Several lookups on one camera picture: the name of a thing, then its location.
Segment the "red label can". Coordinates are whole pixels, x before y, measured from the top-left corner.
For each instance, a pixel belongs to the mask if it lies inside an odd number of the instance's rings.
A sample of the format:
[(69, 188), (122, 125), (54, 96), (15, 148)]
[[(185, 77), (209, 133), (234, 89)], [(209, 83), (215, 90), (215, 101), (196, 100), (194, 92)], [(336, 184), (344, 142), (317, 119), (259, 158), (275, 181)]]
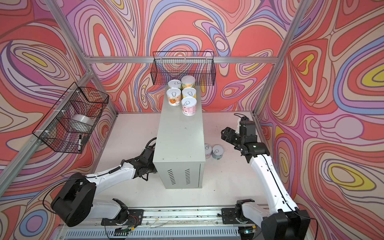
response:
[(197, 111), (197, 100), (194, 97), (182, 99), (182, 112), (185, 116), (193, 116)]
[(212, 147), (209, 144), (205, 144), (205, 157), (209, 159), (212, 156)]

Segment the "can mid column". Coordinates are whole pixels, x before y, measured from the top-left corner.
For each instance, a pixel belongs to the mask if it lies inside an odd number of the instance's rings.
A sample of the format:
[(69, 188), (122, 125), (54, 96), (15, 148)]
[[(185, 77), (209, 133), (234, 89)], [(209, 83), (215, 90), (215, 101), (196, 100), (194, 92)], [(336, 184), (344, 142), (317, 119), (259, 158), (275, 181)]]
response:
[(177, 88), (170, 88), (166, 91), (168, 103), (171, 106), (179, 106), (182, 101), (182, 92)]

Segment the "yellow label can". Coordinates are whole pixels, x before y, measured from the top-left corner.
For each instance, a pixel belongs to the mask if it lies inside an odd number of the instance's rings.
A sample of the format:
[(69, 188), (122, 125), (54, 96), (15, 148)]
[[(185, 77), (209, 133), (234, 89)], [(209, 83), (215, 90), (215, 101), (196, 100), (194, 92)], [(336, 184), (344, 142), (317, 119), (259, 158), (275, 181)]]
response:
[(187, 97), (196, 98), (197, 97), (197, 91), (195, 88), (187, 87), (187, 88), (184, 88), (182, 90), (182, 95), (183, 95), (183, 98), (187, 98)]

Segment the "orange label can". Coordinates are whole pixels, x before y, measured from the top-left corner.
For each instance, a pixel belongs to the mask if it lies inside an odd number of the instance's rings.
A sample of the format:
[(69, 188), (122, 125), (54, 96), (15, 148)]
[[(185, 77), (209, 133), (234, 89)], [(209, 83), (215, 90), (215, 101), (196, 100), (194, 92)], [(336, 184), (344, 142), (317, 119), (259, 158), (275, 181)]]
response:
[(182, 88), (194, 88), (196, 85), (196, 79), (194, 76), (186, 75), (181, 79)]

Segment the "green label can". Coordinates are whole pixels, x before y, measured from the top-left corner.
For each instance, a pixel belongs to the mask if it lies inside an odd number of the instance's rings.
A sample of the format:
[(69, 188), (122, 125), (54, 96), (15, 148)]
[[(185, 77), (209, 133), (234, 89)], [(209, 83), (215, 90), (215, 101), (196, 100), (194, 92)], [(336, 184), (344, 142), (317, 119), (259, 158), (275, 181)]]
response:
[(169, 89), (179, 89), (179, 90), (181, 90), (182, 89), (182, 82), (180, 80), (173, 79), (173, 80), (170, 80), (167, 83), (167, 86), (168, 86)]

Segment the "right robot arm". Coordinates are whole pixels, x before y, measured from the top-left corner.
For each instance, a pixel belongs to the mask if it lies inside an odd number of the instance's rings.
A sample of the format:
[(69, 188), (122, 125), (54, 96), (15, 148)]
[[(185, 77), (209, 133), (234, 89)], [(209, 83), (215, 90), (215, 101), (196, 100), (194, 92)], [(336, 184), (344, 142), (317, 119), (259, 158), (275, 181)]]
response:
[(225, 128), (221, 138), (233, 145), (256, 172), (269, 207), (266, 210), (252, 199), (238, 200), (231, 216), (241, 224), (252, 222), (260, 227), (266, 240), (305, 239), (311, 217), (306, 210), (299, 209), (285, 189), (268, 148), (257, 141), (255, 122), (242, 117), (238, 129)]

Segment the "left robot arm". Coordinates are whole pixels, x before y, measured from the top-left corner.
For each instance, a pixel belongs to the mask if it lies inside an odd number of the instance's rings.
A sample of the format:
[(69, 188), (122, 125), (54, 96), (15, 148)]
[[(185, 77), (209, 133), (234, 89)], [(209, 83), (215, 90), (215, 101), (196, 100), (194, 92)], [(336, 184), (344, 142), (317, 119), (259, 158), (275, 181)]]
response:
[(128, 225), (132, 219), (136, 226), (140, 221), (119, 199), (96, 200), (101, 192), (119, 183), (141, 178), (148, 180), (156, 172), (153, 163), (155, 146), (146, 146), (142, 153), (109, 170), (83, 175), (73, 174), (51, 203), (51, 208), (68, 227), (75, 227), (85, 220), (102, 219), (104, 226)]

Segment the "grey metal cabinet counter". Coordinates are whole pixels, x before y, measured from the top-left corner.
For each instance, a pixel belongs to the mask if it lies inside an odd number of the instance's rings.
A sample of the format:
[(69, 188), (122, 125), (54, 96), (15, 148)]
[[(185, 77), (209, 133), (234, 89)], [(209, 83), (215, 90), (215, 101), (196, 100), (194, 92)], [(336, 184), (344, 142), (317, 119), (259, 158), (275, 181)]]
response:
[(197, 110), (186, 116), (167, 95), (161, 111), (153, 163), (166, 189), (200, 189), (206, 163), (201, 87)]

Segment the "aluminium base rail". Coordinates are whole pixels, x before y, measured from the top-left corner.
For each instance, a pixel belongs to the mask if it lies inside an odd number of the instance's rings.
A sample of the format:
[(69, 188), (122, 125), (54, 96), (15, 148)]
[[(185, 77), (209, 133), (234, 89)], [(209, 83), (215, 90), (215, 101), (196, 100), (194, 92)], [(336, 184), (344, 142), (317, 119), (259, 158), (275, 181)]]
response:
[(63, 225), (55, 240), (262, 240), (260, 227), (236, 219), (234, 206), (156, 207), (132, 209), (134, 230), (103, 226), (100, 219), (76, 227)]

